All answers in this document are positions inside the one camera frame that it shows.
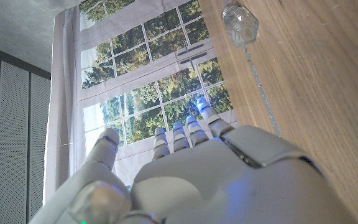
gray wall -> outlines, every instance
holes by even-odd
[[[42,206],[50,80],[0,61],[0,223]]]

concrete ceiling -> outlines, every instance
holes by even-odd
[[[51,71],[53,20],[83,0],[0,0],[0,50]]]

sheer curtain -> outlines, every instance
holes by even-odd
[[[107,127],[120,135],[113,172],[129,189],[151,161],[154,129],[165,128],[172,151],[173,122],[189,114],[201,119],[200,96],[237,125],[197,0],[87,0],[61,12],[53,34],[44,201],[81,167]]]

green foliage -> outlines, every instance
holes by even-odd
[[[233,109],[229,93],[224,84],[208,89],[209,102],[217,113],[223,113]]]
[[[142,26],[139,25],[112,39],[114,54],[131,49],[144,42]]]
[[[198,74],[192,68],[187,68],[176,74],[158,81],[162,101],[170,101],[201,88]]]
[[[180,21],[176,9],[164,12],[144,23],[146,36],[149,40],[178,26],[180,26]]]
[[[123,75],[150,63],[145,44],[134,50],[131,50],[130,52],[118,55],[115,57],[115,60],[117,76]]]
[[[183,41],[186,41],[185,34],[182,29],[169,32],[158,39],[150,42],[150,53],[153,60],[162,58],[174,51],[185,47]]]
[[[205,86],[223,81],[222,71],[217,58],[198,64],[198,70],[200,71]]]
[[[121,109],[124,111],[125,116],[156,106],[160,103],[155,83],[149,83],[146,86],[126,92],[121,95],[121,98],[124,99],[124,101],[121,100]]]
[[[82,83],[82,89],[91,88],[110,78],[114,78],[114,66],[112,60],[103,62],[95,67],[87,68],[81,71],[85,73],[85,81]]]
[[[186,2],[179,6],[180,15],[183,23],[187,23],[192,19],[202,16],[200,5],[197,0]]]
[[[204,96],[204,94],[196,93],[164,106],[168,125],[172,127],[176,121],[185,125],[188,115],[193,115],[196,119],[203,119],[196,106],[197,99],[201,96]]]
[[[100,103],[100,107],[102,108],[103,121],[105,124],[120,118],[118,97]]]
[[[134,1],[135,0],[106,0],[107,15],[110,16]]]
[[[133,126],[129,119],[125,120],[127,143],[130,144],[153,136],[156,127],[165,127],[161,108],[152,109],[135,116]]]
[[[97,0],[87,0],[80,4],[81,13],[86,12],[91,9],[98,1]],[[105,17],[103,3],[100,2],[97,6],[92,8],[89,12],[86,13],[87,20],[91,20],[92,22],[97,22]]]
[[[192,22],[186,26],[187,36],[190,44],[200,42],[209,37],[208,29],[203,18]]]
[[[122,147],[125,145],[125,139],[124,139],[124,131],[122,130],[122,123],[121,121],[115,122],[114,124],[108,125],[109,128],[113,128],[117,131],[119,136],[119,144],[118,147]]]
[[[88,11],[90,8],[92,8],[98,2],[100,2],[100,0],[86,0],[86,1],[81,2],[81,4],[80,4],[81,13]]]
[[[97,64],[111,57],[110,40],[107,40],[96,47],[96,55],[98,59],[94,61],[93,64]]]

wooden shelf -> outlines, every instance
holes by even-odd
[[[273,132],[223,0],[199,0],[239,124]],[[238,1],[259,20],[248,46],[282,137],[323,166],[358,219],[358,1]]]

